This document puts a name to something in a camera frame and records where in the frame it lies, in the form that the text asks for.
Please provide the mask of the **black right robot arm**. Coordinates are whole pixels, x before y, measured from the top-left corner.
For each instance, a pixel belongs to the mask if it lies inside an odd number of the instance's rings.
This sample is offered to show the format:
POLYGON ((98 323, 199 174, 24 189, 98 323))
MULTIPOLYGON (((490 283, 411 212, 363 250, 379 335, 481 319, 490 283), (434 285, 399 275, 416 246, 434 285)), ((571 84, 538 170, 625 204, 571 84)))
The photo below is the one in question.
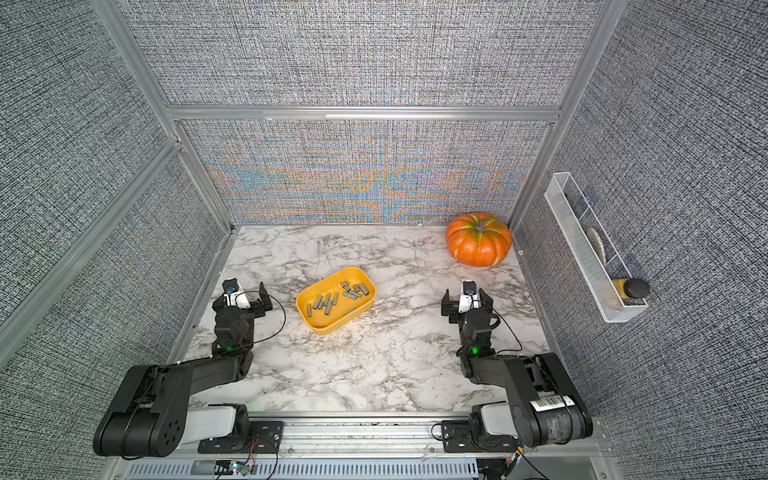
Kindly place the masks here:
POLYGON ((473 282, 463 284, 457 300, 443 295, 441 315, 458 326, 456 356, 464 377, 505 393, 503 401, 473 406, 465 420, 441 423, 447 452, 564 445, 593 434, 592 417, 556 354, 493 348, 492 333, 505 320, 473 282))

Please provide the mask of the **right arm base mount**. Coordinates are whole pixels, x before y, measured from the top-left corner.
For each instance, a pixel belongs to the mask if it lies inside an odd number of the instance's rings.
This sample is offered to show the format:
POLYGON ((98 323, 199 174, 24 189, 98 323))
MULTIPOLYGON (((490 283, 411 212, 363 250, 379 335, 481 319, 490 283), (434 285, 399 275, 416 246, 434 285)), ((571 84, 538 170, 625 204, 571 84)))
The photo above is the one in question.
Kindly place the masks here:
POLYGON ((479 407, 464 418, 447 419, 434 424, 434 439, 440 441, 446 453, 513 453, 519 447, 516 434, 490 433, 483 423, 479 407))

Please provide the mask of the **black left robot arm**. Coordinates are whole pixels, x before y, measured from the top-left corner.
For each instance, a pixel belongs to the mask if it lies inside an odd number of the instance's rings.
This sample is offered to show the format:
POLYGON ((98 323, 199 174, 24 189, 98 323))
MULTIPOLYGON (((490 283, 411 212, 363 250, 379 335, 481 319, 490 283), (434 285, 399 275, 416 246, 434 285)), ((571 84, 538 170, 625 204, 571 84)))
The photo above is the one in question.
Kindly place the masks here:
POLYGON ((253 361, 254 320, 273 309, 275 297, 260 289, 223 293, 214 302, 217 338, 212 353, 167 365, 136 365, 125 374, 93 438, 94 453, 126 460, 165 457, 181 443, 192 395, 244 379, 253 361))

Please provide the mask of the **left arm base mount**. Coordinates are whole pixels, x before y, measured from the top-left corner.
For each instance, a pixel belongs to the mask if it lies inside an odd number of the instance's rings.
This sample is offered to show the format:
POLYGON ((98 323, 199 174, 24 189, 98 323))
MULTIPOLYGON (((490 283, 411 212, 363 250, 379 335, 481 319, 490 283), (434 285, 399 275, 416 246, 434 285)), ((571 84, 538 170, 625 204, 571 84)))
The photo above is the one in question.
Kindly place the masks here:
POLYGON ((241 404, 213 404, 211 408, 227 414, 227 433, 214 433, 199 442, 200 454, 278 453, 284 434, 284 423, 275 420, 251 420, 248 409, 241 404))

